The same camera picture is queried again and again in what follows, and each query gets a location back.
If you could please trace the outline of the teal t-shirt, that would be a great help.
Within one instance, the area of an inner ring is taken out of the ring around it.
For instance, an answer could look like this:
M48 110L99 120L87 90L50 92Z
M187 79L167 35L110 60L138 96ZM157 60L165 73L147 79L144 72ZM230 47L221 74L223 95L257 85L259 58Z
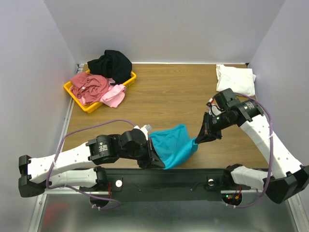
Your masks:
M152 132L150 139L165 170L185 163L198 149L195 138L189 137L184 124L179 124L172 129Z

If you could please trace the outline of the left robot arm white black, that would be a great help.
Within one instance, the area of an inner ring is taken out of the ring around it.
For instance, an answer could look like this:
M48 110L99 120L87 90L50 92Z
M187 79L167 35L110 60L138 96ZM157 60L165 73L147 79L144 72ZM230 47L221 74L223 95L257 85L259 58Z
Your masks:
M136 160L141 169L165 168L150 143L147 129L135 127L123 134L100 135L71 150L47 157L21 156L18 165L20 196L34 197L46 189L69 186L103 190L109 186L109 180L101 165L119 159Z

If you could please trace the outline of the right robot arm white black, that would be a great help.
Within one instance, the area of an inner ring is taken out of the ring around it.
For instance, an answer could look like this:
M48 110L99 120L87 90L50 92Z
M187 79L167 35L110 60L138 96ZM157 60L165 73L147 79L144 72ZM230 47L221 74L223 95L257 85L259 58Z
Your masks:
M280 204L304 190L309 184L309 168L298 161L272 129L270 117L255 100L241 102L238 98L215 98L221 113L205 113L196 144L222 138L222 130L237 125L253 141L268 161L268 170L250 169L241 164L228 166L223 185L232 189L245 185L261 190L274 203Z

